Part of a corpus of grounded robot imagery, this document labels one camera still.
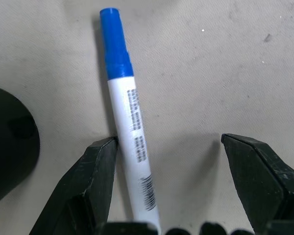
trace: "white surface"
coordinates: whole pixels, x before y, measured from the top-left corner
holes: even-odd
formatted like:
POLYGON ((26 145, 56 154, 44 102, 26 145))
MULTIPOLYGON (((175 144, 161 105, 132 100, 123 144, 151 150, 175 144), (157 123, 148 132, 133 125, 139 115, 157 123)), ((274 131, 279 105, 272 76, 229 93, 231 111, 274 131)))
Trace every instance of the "white surface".
MULTIPOLYGON (((294 168, 294 0, 0 0, 0 87, 41 137, 35 171, 0 201, 0 235, 28 234, 61 176, 114 133, 91 24, 107 6, 122 14, 163 231, 250 229, 220 137, 265 141, 294 168)), ((110 219, 125 218, 120 183, 110 219)))
POLYGON ((134 77, 111 79, 108 81, 108 86, 122 150, 123 168, 133 219, 150 222, 160 232, 158 206, 154 200, 154 189, 150 184, 152 181, 147 181, 147 179, 151 179, 151 171, 134 77), (144 182, 148 182, 147 185, 151 187, 144 187, 144 185, 146 186, 144 182), (147 201, 146 193, 150 195, 150 199, 147 198, 147 201))

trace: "whiteboard marker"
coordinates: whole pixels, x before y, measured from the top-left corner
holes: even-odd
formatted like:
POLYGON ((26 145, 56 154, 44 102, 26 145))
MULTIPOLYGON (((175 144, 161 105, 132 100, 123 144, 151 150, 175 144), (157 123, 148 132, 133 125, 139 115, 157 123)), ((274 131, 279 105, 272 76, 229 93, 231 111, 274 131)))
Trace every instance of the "whiteboard marker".
POLYGON ((154 224, 160 234, 138 94, 119 11, 101 10, 100 21, 109 92, 134 220, 154 224))

